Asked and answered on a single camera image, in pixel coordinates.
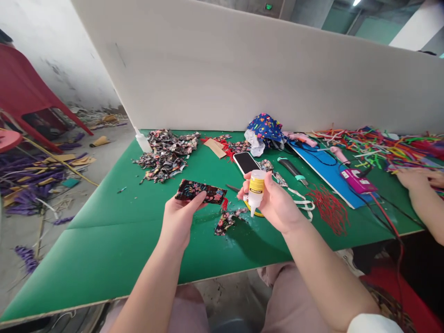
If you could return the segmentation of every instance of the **green table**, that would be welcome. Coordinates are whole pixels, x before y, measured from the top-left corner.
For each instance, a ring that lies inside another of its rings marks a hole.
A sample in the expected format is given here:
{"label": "green table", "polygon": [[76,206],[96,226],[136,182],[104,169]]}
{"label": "green table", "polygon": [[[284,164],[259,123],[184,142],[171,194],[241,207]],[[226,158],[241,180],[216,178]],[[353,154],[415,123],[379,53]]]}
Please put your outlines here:
{"label": "green table", "polygon": [[[178,135],[190,132],[175,131]],[[202,137],[221,134],[226,132],[202,132]],[[243,133],[231,134],[231,141],[243,140]],[[219,160],[208,147],[199,144],[188,160],[189,166],[176,179],[169,179],[165,184],[145,181],[139,185],[145,171],[131,163],[131,159],[138,159],[140,155],[141,150],[133,141],[30,276],[0,321],[128,295],[158,240],[164,203],[175,194],[182,178],[224,188],[225,184],[240,187],[243,181],[234,163],[228,159]],[[303,160],[289,154],[266,150],[258,160],[269,159],[291,188],[305,194],[307,189],[277,163],[279,156],[293,161],[309,182],[323,183]],[[407,191],[395,176],[376,169],[368,178],[383,196],[417,218]],[[127,187],[126,190],[118,194],[123,187]],[[227,198],[231,201],[230,209],[245,206],[231,190]],[[314,211],[313,224],[334,251],[392,238],[367,207],[347,210],[351,222],[347,236],[336,236],[321,220],[319,212]],[[398,211],[389,212],[401,234],[420,230]],[[264,218],[247,216],[248,223],[238,223],[226,236],[215,236],[213,232],[220,216],[220,206],[216,205],[208,205],[196,213],[191,241],[181,266],[180,284],[291,259],[281,234]]]}

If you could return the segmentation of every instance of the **white sleeve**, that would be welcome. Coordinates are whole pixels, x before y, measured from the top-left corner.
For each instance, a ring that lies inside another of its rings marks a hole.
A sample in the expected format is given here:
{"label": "white sleeve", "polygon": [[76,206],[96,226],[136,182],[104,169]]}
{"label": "white sleeve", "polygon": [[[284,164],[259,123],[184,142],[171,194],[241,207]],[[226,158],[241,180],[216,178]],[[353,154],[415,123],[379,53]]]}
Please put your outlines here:
{"label": "white sleeve", "polygon": [[359,314],[351,321],[347,333],[402,333],[402,330],[380,314]]}

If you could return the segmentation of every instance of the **smartphone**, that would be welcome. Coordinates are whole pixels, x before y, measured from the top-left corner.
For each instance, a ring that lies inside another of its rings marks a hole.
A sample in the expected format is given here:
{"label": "smartphone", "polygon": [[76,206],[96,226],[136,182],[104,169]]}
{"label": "smartphone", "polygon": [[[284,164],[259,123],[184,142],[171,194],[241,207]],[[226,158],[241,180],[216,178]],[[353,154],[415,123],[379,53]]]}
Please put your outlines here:
{"label": "smartphone", "polygon": [[233,155],[233,159],[239,167],[242,174],[249,173],[253,170],[260,170],[259,163],[256,162],[249,152],[237,153]]}

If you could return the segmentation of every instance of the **white wall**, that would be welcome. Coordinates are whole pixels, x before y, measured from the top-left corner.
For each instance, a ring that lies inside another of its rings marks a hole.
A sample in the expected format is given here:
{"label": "white wall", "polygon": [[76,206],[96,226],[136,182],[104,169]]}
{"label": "white wall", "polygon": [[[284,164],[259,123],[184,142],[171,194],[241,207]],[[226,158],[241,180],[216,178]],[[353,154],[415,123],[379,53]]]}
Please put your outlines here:
{"label": "white wall", "polygon": [[90,110],[120,103],[69,0],[1,0],[0,28],[68,105]]}
{"label": "white wall", "polygon": [[139,128],[444,131],[437,57],[200,1],[73,3]]}

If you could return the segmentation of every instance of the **white partition board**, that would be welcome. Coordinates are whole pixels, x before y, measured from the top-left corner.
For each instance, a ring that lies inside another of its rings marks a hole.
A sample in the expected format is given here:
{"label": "white partition board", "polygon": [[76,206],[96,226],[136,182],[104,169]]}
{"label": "white partition board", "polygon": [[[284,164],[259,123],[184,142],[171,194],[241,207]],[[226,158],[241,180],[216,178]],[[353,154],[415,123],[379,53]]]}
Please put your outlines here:
{"label": "white partition board", "polygon": [[73,0],[131,122],[442,132],[437,57],[195,0]]}

